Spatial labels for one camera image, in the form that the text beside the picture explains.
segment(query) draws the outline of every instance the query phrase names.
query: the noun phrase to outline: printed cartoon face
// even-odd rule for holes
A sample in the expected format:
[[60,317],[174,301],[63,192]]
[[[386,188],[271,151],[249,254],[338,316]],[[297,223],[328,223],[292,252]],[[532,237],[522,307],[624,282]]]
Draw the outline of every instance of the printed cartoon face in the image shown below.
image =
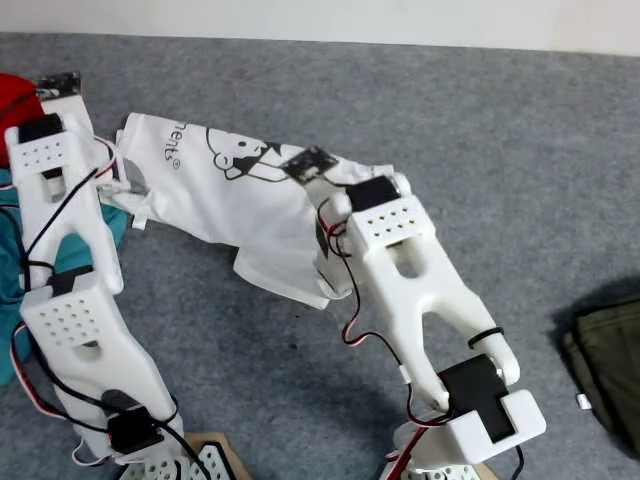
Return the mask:
[[244,176],[254,177],[268,182],[281,182],[286,174],[277,165],[264,161],[270,150],[280,158],[280,145],[266,143],[255,138],[244,137],[236,133],[207,129],[207,144],[213,153],[213,164],[224,172],[227,180]]
[[213,129],[207,131],[207,143],[213,163],[229,180],[246,175],[268,149],[262,140]]

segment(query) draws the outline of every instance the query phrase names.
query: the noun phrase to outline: teal fabric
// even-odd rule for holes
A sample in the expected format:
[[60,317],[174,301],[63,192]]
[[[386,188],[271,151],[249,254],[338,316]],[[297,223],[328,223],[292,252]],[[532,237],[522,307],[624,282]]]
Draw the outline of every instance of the teal fabric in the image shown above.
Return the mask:
[[[0,170],[0,185],[11,183],[11,175]],[[18,205],[18,194],[15,189],[0,190],[1,205]],[[128,215],[122,210],[102,205],[102,215],[113,232],[116,245],[129,223]],[[18,224],[22,226],[20,212],[17,208],[9,208]],[[13,378],[13,366],[9,357],[11,332],[21,320],[20,303],[23,291],[18,283],[20,266],[18,263],[18,247],[9,220],[0,215],[0,385],[6,385]],[[64,272],[72,268],[91,264],[89,248],[76,234],[67,236],[61,243],[56,258],[56,272]],[[29,354],[29,343],[26,332],[17,339],[18,353],[21,358]]]

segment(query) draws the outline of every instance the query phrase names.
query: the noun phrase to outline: gray carpet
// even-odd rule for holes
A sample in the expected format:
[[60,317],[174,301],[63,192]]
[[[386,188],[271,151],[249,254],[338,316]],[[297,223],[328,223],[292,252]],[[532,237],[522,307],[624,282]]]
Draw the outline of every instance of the gray carpet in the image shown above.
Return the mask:
[[[79,69],[99,134],[131,111],[299,145],[409,175],[463,278],[522,366],[548,432],[522,479],[640,476],[588,412],[555,347],[576,305],[640,288],[640,59],[409,46],[98,36],[0,36],[0,70]],[[258,479],[370,479],[403,421],[384,348],[339,340],[351,300],[322,313],[248,285],[233,250],[161,225],[120,249],[117,298],[180,400]],[[367,302],[363,323],[378,323]],[[468,351],[425,326],[437,367]],[[0,388],[0,478],[81,471],[68,425]],[[508,478],[516,456],[492,465]]]

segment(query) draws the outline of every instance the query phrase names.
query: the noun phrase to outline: white bracket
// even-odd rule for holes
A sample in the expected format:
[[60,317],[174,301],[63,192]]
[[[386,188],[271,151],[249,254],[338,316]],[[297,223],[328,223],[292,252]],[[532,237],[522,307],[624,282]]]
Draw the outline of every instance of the white bracket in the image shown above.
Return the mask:
[[[64,131],[20,143],[19,127],[7,129],[13,184],[18,191],[22,217],[22,240],[28,249],[66,195],[89,174],[95,154],[93,135],[73,115],[62,117]],[[62,175],[45,179],[44,172],[60,168]],[[31,260],[53,264],[60,242],[78,233],[91,251],[93,266],[111,293],[124,286],[111,230],[104,222],[94,181],[81,188],[64,207],[30,254]],[[32,288],[41,287],[50,272],[31,268]]]
[[[546,421],[529,391],[518,390],[500,401],[515,433],[494,443],[473,410],[425,431],[411,450],[411,466],[418,471],[477,465],[544,433]],[[396,429],[393,443],[398,450],[409,443],[416,428],[413,423],[405,423]]]
[[[235,476],[222,446],[217,442],[202,447],[198,458],[207,468],[211,480],[235,480]],[[163,460],[154,464],[135,463],[127,466],[118,480],[205,480],[206,477],[195,463],[189,465],[186,457],[173,462]]]
[[[395,174],[392,181],[401,194],[396,200],[352,212],[348,196],[340,192],[331,197],[326,210],[333,218],[347,222],[345,250],[352,255],[350,265],[356,281],[371,290],[414,391],[427,404],[447,411],[448,392],[424,351],[423,315],[438,314],[467,341],[496,324],[482,300],[460,278],[406,178]],[[329,255],[323,261],[321,255],[318,268],[342,284],[337,290],[341,293],[345,270],[337,263],[341,260]],[[483,338],[473,348],[494,361],[505,384],[518,381],[518,361],[502,335]]]
[[[170,418],[176,405],[155,363],[127,329],[101,277],[96,272],[80,275],[71,292],[52,295],[50,286],[28,292],[20,312],[54,373],[69,387],[93,398],[118,390],[145,406],[154,418]],[[56,393],[73,418],[106,427],[107,417],[100,408],[58,388]],[[169,425],[182,434],[179,415]],[[95,457],[113,455],[118,461],[120,455],[111,450],[106,434],[75,428]],[[165,434],[164,442],[127,460],[149,458],[162,449],[180,452],[179,444]]]
[[[393,470],[395,462],[385,465],[379,480],[386,480]],[[481,480],[471,465],[448,465],[444,468],[426,471],[405,470],[400,475],[400,480]]]

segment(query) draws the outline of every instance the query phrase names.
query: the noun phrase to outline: dark green bag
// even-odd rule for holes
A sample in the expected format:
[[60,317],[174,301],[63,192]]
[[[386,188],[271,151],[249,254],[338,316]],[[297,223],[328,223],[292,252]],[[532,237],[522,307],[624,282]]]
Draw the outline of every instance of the dark green bag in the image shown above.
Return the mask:
[[578,315],[564,349],[602,425],[640,454],[640,299]]

